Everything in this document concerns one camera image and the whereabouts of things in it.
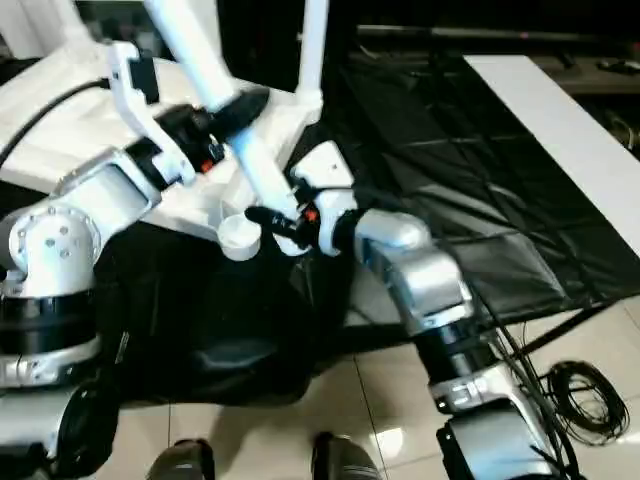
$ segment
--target white pole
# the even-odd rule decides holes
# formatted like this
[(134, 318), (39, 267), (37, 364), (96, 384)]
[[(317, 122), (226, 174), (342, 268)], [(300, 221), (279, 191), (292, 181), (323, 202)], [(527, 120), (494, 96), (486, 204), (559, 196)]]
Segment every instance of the white pole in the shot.
[[(239, 93), (235, 79), (189, 5), (177, 0), (144, 0), (144, 3), (204, 106), (216, 112), (229, 103)], [(229, 144), (262, 204), (296, 219), (295, 196), (264, 142), (247, 128), (229, 139)]]
[(322, 109), (322, 65), (327, 32), (329, 0), (306, 0), (302, 30), (302, 52), (296, 95), (303, 103)]

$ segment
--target red marking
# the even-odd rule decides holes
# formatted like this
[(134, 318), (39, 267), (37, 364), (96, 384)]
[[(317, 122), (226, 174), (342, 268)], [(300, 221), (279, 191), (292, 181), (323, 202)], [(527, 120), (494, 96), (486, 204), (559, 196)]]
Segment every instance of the red marking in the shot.
[(209, 170), (211, 170), (214, 166), (213, 160), (207, 160), (205, 161), (202, 166), (200, 167), (200, 170), (202, 170), (202, 173), (207, 173)]
[(304, 216), (311, 223), (314, 223), (316, 220), (318, 220), (318, 212), (316, 212), (315, 210), (307, 210)]

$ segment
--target black fabric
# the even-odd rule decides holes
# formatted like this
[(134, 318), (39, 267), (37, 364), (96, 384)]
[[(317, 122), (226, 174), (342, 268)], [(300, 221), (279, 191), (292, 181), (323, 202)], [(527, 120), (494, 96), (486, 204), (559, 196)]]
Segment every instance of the black fabric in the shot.
[(505, 321), (640, 292), (640, 260), (463, 59), (354, 62), (330, 86), (354, 171), (423, 191), (416, 208)]
[[(0, 217), (42, 197), (6, 183), (0, 195)], [(96, 265), (104, 362), (122, 357), (127, 403), (294, 401), (342, 325), (352, 271), (348, 259), (286, 257), (268, 235), (254, 259), (232, 262), (215, 243), (139, 222)]]

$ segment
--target black tarp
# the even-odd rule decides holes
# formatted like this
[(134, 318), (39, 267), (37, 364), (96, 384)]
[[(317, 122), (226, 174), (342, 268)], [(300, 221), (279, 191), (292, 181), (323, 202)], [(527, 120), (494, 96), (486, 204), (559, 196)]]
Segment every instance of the black tarp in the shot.
[(503, 320), (640, 292), (638, 257), (462, 58), (354, 61), (331, 86), (325, 118), (354, 170), (414, 193)]

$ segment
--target white plastic cup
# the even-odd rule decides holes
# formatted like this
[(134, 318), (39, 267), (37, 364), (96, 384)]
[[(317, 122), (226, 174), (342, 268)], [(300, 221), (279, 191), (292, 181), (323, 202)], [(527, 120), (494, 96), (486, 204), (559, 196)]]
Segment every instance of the white plastic cup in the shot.
[(218, 227), (218, 243), (222, 253), (230, 260), (244, 262), (260, 250), (262, 228), (247, 220), (244, 213), (225, 218)]

